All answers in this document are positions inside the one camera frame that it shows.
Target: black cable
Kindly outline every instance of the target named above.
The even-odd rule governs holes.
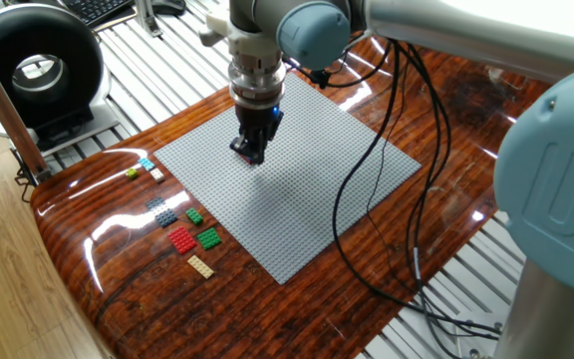
[[[348,88],[348,87],[358,85],[364,81],[369,80],[372,76],[376,75],[376,73],[378,73],[378,71],[380,71],[383,68],[383,66],[385,65],[385,62],[387,62],[387,57],[389,57],[389,53],[391,52],[391,48],[392,48],[392,44],[391,44],[391,42],[388,42],[387,48],[385,49],[385,53],[383,54],[383,58],[380,60],[378,65],[376,65],[376,67],[372,71],[370,71],[367,75],[361,77],[358,80],[348,82],[346,84],[327,83],[327,86],[332,87],[332,88],[337,88],[337,89],[343,89],[343,88]]]
[[[338,70],[327,71],[327,74],[336,75],[339,72],[343,71],[343,69],[345,68],[345,64],[347,63],[347,55],[349,55],[349,50],[345,51],[345,55],[342,57],[343,59],[341,60],[340,68]]]
[[[385,165],[385,149],[386,149],[386,147],[387,147],[387,142],[389,141],[389,138],[391,137],[391,134],[392,134],[392,132],[394,131],[394,128],[396,127],[396,124],[397,124],[398,121],[400,120],[400,118],[401,118],[401,116],[402,116],[402,114],[403,114],[403,112],[404,112],[404,110],[405,110],[405,87],[406,87],[406,83],[407,83],[407,74],[408,74],[408,69],[409,69],[409,63],[410,63],[410,61],[407,60],[407,62],[405,63],[405,69],[403,70],[403,73],[404,73],[404,74],[403,74],[403,83],[402,83],[402,86],[401,86],[402,100],[401,100],[400,112],[398,113],[398,116],[396,117],[396,120],[394,121],[394,124],[393,124],[392,127],[389,129],[389,133],[387,134],[386,141],[383,143],[383,146],[382,146],[381,161],[380,161],[380,170],[379,170],[378,176],[377,176],[377,178],[376,178],[376,183],[375,183],[375,185],[374,185],[374,190],[372,191],[371,196],[369,197],[369,200],[368,200],[368,202],[367,202],[367,218],[369,219],[369,221],[371,222],[372,226],[374,227],[374,229],[375,229],[376,232],[378,233],[378,237],[379,237],[380,241],[382,242],[383,247],[385,248],[385,251],[386,251],[386,254],[387,254],[387,265],[389,266],[389,270],[390,270],[390,272],[391,272],[392,277],[393,277],[400,285],[402,285],[403,287],[405,287],[405,288],[408,289],[408,290],[413,291],[408,285],[406,285],[405,283],[403,283],[403,282],[398,278],[398,276],[396,275],[396,273],[394,272],[394,269],[393,269],[392,266],[391,266],[392,260],[391,260],[390,249],[389,249],[389,247],[387,246],[387,242],[385,241],[385,238],[383,237],[382,233],[380,232],[380,229],[378,228],[378,226],[376,225],[375,221],[374,221],[373,218],[371,217],[371,211],[370,211],[371,202],[372,202],[372,200],[373,200],[373,198],[374,198],[374,196],[375,196],[375,194],[376,194],[376,192],[377,192],[377,190],[378,190],[378,186],[379,186],[379,184],[380,184],[380,178],[381,178],[381,176],[382,176],[383,168],[384,168],[384,165]],[[432,306],[432,305],[435,306],[435,304],[432,303],[432,301],[431,301],[430,298],[427,298],[427,301],[428,301],[428,304],[429,304],[429,305],[428,305],[428,308],[429,308],[429,310],[431,310],[431,306]],[[436,309],[437,311],[439,311],[443,316],[448,317],[447,314],[446,314],[444,311],[442,311],[441,309],[439,309],[439,307],[435,306],[435,309]],[[470,330],[466,329],[465,327],[463,327],[463,326],[461,326],[461,325],[459,325],[459,324],[457,324],[457,326],[460,327],[461,330],[463,330],[463,331],[465,331],[465,332],[468,332],[469,334],[455,334],[455,333],[450,333],[450,332],[448,332],[448,331],[441,325],[441,323],[440,323],[438,320],[435,320],[434,322],[435,322],[435,324],[436,324],[444,333],[446,333],[447,335],[450,335],[450,336],[454,336],[454,337],[482,336],[482,337],[487,338],[487,339],[495,339],[495,340],[497,339],[497,338],[494,337],[494,336],[485,335],[485,334],[481,334],[481,333],[476,333],[476,332],[470,331]]]
[[[394,269],[391,266],[391,254],[389,251],[389,247],[387,246],[387,242],[385,241],[385,238],[383,237],[383,234],[380,232],[380,229],[378,228],[378,226],[376,225],[376,222],[374,221],[374,219],[371,217],[371,201],[374,199],[374,196],[376,195],[376,191],[378,190],[378,185],[380,184],[380,177],[383,174],[383,169],[385,167],[385,149],[387,148],[387,142],[389,141],[389,138],[391,137],[391,133],[394,131],[394,128],[396,127],[396,125],[398,124],[398,121],[400,120],[400,118],[403,115],[403,112],[405,111],[405,86],[407,83],[407,70],[409,69],[409,62],[407,62],[405,64],[405,70],[404,70],[404,75],[403,75],[403,85],[401,88],[401,92],[402,92],[402,100],[401,100],[401,105],[400,105],[400,112],[398,113],[398,116],[396,117],[396,120],[394,121],[394,124],[391,126],[391,129],[389,130],[389,133],[387,134],[387,139],[385,140],[385,142],[383,143],[383,151],[382,154],[380,156],[380,170],[378,171],[378,177],[376,178],[376,184],[374,184],[374,190],[371,192],[371,196],[369,197],[369,200],[367,201],[367,218],[369,219],[369,221],[371,222],[371,225],[374,227],[374,229],[376,230],[376,232],[378,233],[378,237],[380,238],[380,241],[383,243],[383,246],[385,247],[385,251],[387,254],[387,265],[389,266],[389,271],[391,272],[392,277],[402,286],[406,287],[408,290],[413,291],[410,287],[408,287],[405,283],[403,283],[398,276],[396,275],[396,273],[394,272]]]
[[[394,89],[397,88],[398,86],[398,79],[399,79],[399,61],[400,61],[400,51],[396,51],[396,70],[394,71],[394,80],[392,83],[392,94],[390,97],[390,102],[387,108],[387,112],[385,114],[385,119],[383,121],[383,124],[380,128],[380,130],[378,131],[378,133],[376,134],[376,136],[374,137],[374,140],[372,141],[372,143],[370,144],[370,146],[367,148],[366,152],[363,154],[363,156],[358,160],[358,162],[354,165],[354,167],[350,170],[349,174],[345,177],[345,179],[343,180],[343,182],[341,183],[341,186],[338,190],[338,194],[336,196],[336,200],[334,202],[334,209],[333,209],[333,215],[332,215],[332,229],[333,229],[333,233],[334,233],[334,242],[336,243],[336,246],[338,247],[338,251],[340,252],[340,255],[343,259],[343,261],[345,262],[345,264],[347,265],[347,267],[349,268],[349,270],[354,274],[354,276],[361,282],[363,283],[365,286],[369,287],[371,290],[373,290],[374,292],[378,293],[379,295],[382,295],[383,297],[394,301],[395,303],[404,306],[406,308],[409,308],[411,310],[414,310],[416,312],[419,313],[425,313],[426,311],[423,310],[420,307],[417,307],[413,304],[407,303],[405,301],[403,301],[400,298],[397,298],[389,293],[387,293],[386,291],[384,291],[383,289],[371,284],[367,279],[365,279],[360,273],[358,273],[358,271],[356,270],[356,268],[354,268],[354,266],[351,264],[351,262],[349,261],[349,259],[347,258],[347,254],[345,253],[345,251],[342,248],[342,245],[340,244],[340,238],[339,238],[339,234],[338,234],[338,228],[337,228],[337,216],[338,216],[338,206],[340,204],[340,198],[342,197],[342,193],[345,189],[345,187],[347,186],[347,183],[349,182],[349,180],[351,179],[351,177],[355,174],[355,172],[358,170],[358,168],[362,165],[362,163],[366,160],[366,158],[371,154],[371,152],[373,151],[374,147],[377,145],[379,138],[382,136],[382,134],[384,133],[386,127],[387,127],[387,123],[389,122],[389,118],[391,117],[391,113],[393,110],[393,104],[395,102],[395,95],[396,95],[396,91],[394,91]],[[489,328],[487,326],[483,326],[480,324],[476,324],[476,323],[470,323],[470,322],[465,322],[465,321],[460,321],[460,320],[456,320],[456,319],[452,319],[452,318],[446,318],[444,316],[441,315],[437,315],[434,313],[429,313],[428,316],[435,318],[435,319],[439,319],[439,320],[445,320],[445,321],[449,321],[449,322],[453,322],[453,323],[458,323],[461,325],[465,325],[468,327],[472,327],[472,328],[479,328],[479,329],[485,329],[488,330],[490,329],[492,332],[499,334],[499,331],[495,328]]]
[[[437,179],[437,177],[439,176],[439,174],[442,172],[442,170],[443,170],[443,168],[444,168],[444,166],[445,166],[445,164],[446,164],[446,161],[447,161],[447,159],[448,159],[448,155],[449,155],[449,153],[450,153],[450,146],[451,146],[451,136],[450,136],[450,135],[451,135],[451,132],[450,132],[450,124],[449,124],[449,121],[448,121],[448,116],[447,116],[447,114],[446,114],[446,112],[445,112],[445,110],[444,110],[444,107],[443,107],[441,101],[439,100],[439,98],[438,98],[438,96],[437,96],[437,93],[436,93],[435,90],[434,90],[434,86],[433,86],[432,83],[431,83],[431,78],[430,78],[430,76],[429,76],[429,72],[427,71],[427,68],[425,67],[424,62],[423,62],[422,58],[420,57],[420,54],[419,54],[418,51],[413,47],[413,45],[410,44],[410,45],[409,45],[409,48],[410,48],[410,50],[412,51],[412,53],[414,54],[414,56],[415,56],[414,62],[420,65],[420,69],[422,69],[422,76],[425,78],[425,80],[426,80],[426,82],[427,82],[427,85],[428,85],[428,87],[430,88],[430,95],[431,95],[431,101],[432,101],[432,103],[433,103],[434,115],[435,115],[435,118],[436,118],[436,124],[435,124],[435,125],[436,125],[436,130],[437,130],[437,136],[436,136],[437,145],[436,145],[436,149],[435,149],[435,157],[433,158],[433,163],[432,163],[432,166],[431,166],[429,175],[428,175],[428,182],[427,182],[427,185],[426,185],[426,187],[425,187],[425,190],[423,191],[423,194],[421,195],[420,200],[417,202],[417,205],[414,207],[414,210],[412,211],[412,214],[411,214],[411,216],[410,216],[410,223],[409,223],[409,226],[408,226],[408,236],[407,236],[407,242],[406,242],[406,252],[407,252],[407,258],[408,258],[408,266],[409,266],[409,268],[410,268],[410,271],[413,273],[413,269],[412,269],[412,267],[411,267],[411,262],[410,262],[410,260],[409,260],[409,246],[408,246],[408,242],[409,242],[409,231],[410,231],[410,228],[411,228],[411,223],[412,223],[412,221],[413,221],[414,213],[415,213],[416,209],[418,209],[418,204],[419,204],[419,205],[420,205],[420,211],[419,211],[418,218],[417,218],[417,225],[416,225],[416,232],[415,232],[415,248],[414,248],[414,250],[415,250],[416,266],[419,267],[419,265],[418,265],[418,258],[417,258],[417,250],[418,250],[418,237],[419,237],[419,232],[420,232],[420,228],[421,228],[422,214],[423,214],[423,212],[424,212],[424,206],[425,206],[425,203],[426,203],[426,200],[427,200],[427,194],[428,194],[428,192],[429,192],[429,189],[431,188],[431,186],[432,186],[433,182],[435,181],[435,179]],[[400,49],[401,49],[401,52],[405,53],[405,51],[404,51],[404,49],[403,49],[402,47],[400,47]],[[411,60],[412,60],[412,59],[410,58],[410,56],[409,56],[408,53],[405,53],[405,56],[408,57],[408,61],[411,61]],[[434,176],[434,177],[431,177],[431,175],[432,175],[432,170],[434,169],[434,165],[435,165],[435,163],[436,163],[437,156],[438,156],[438,154],[439,154],[439,147],[440,147],[440,145],[441,145],[441,141],[440,141],[440,139],[439,139],[439,133],[441,132],[441,128],[440,128],[440,126],[439,126],[438,115],[437,115],[437,109],[440,109],[440,111],[441,111],[441,113],[442,113],[442,116],[443,116],[443,118],[444,118],[444,124],[445,124],[445,127],[446,127],[446,134],[447,134],[447,146],[446,146],[446,153],[445,153],[445,155],[444,155],[444,158],[443,158],[443,160],[442,160],[441,165],[439,166],[439,169],[438,169],[437,172],[435,173],[435,176]],[[420,275],[419,273],[417,273],[416,279],[417,279],[417,286],[418,286],[418,288],[419,288],[419,293],[420,293],[420,296],[421,296],[421,300],[423,301],[423,310],[426,311],[426,310],[427,310],[427,304],[426,304],[427,298],[426,298],[426,294],[425,294],[425,292],[424,292],[424,286],[423,286],[423,283],[422,283],[422,278],[421,278],[421,275]],[[436,306],[435,308],[436,308],[442,315],[444,315],[445,317],[448,317],[448,316],[446,315],[446,313],[444,313],[441,309],[439,309],[439,307]],[[441,348],[442,350],[444,350],[444,352],[445,352],[446,354],[448,354],[448,355],[451,356],[451,357],[454,357],[454,356],[452,355],[452,353],[449,353],[447,350],[445,350],[445,348],[441,345],[441,342],[439,341],[439,339],[436,337],[436,335],[435,335],[435,333],[434,333],[434,330],[433,330],[433,328],[432,328],[430,319],[429,319],[430,316],[429,316],[429,314],[428,314],[427,312],[425,312],[425,317],[426,317],[427,324],[428,324],[428,326],[430,327],[431,333],[433,334],[436,343],[440,346],[440,348]],[[497,340],[497,339],[498,339],[498,338],[493,337],[493,336],[491,336],[491,335],[485,335],[485,334],[481,334],[481,333],[476,333],[476,332],[470,331],[470,330],[464,328],[462,325],[459,325],[459,324],[456,323],[456,322],[453,322],[453,323],[454,323],[457,327],[459,327],[461,330],[463,330],[464,332],[467,332],[467,333],[469,333],[469,334],[468,334],[468,335],[458,335],[458,334],[449,333],[449,332],[447,332],[447,331],[445,330],[445,328],[441,325],[441,323],[439,323],[439,321],[437,321],[437,320],[435,321],[435,324],[436,324],[444,333],[446,333],[446,334],[448,334],[448,335],[451,335],[451,336],[479,336],[479,337],[484,337],[484,338],[487,338],[487,339],[494,339],[494,340]]]

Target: blue lego brick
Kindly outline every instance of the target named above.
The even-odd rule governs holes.
[[[161,198],[161,197],[156,197],[155,199],[153,199],[153,200],[151,200],[145,204],[145,206],[149,210],[153,210],[160,205],[165,205],[165,200],[163,200],[163,198]]]
[[[139,159],[139,163],[148,171],[154,168],[154,164],[148,159]]]
[[[162,228],[165,228],[168,225],[176,222],[178,219],[178,217],[174,214],[173,211],[171,211],[171,209],[164,210],[162,213],[157,214],[154,218],[156,219],[156,222],[158,222],[158,225],[160,225]]]

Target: yellow lego brick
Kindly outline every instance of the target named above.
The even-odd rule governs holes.
[[[193,266],[194,269],[198,270],[198,272],[202,274],[205,277],[205,279],[209,278],[212,274],[214,274],[214,271],[209,269],[209,267],[205,265],[205,263],[203,263],[203,261],[198,259],[198,257],[195,255],[193,255],[187,261],[187,263],[191,264],[191,266]]]

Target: gray lego baseplate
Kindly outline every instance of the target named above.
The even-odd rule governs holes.
[[[285,116],[263,165],[250,166],[229,149],[238,134],[233,109],[154,153],[280,284],[333,241],[338,188],[376,134],[296,76],[288,75],[285,87]],[[340,232],[365,215],[385,142],[345,188]],[[389,143],[385,153],[372,207],[420,168]]]

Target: glossy wooden tabletop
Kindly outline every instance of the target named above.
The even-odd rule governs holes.
[[[382,48],[374,40],[360,43],[332,81],[367,73],[367,63],[377,62]],[[453,127],[451,158],[431,189],[421,230],[423,276],[429,278],[494,213],[492,176],[500,141],[546,86],[445,54],[422,54]],[[321,92],[377,129],[389,100],[392,59],[367,83]],[[404,233],[425,183],[435,128],[428,89],[412,69],[405,93],[406,110],[390,141],[423,167],[372,217],[391,250],[397,276],[411,285]],[[39,185],[32,206],[46,248],[76,301],[122,358],[353,357],[400,307],[360,284],[334,245],[278,285],[153,156],[231,106],[223,89]],[[124,175],[142,157],[162,170],[162,184],[144,169],[134,181]],[[179,216],[165,229],[145,207],[157,196]],[[202,225],[194,226],[183,215],[190,207],[203,215]],[[181,226],[192,235],[214,227],[223,242],[180,255],[166,234]],[[365,218],[341,241],[372,283],[402,300],[413,297],[392,279],[385,247]],[[203,278],[186,263],[194,254],[214,270],[212,277]]]

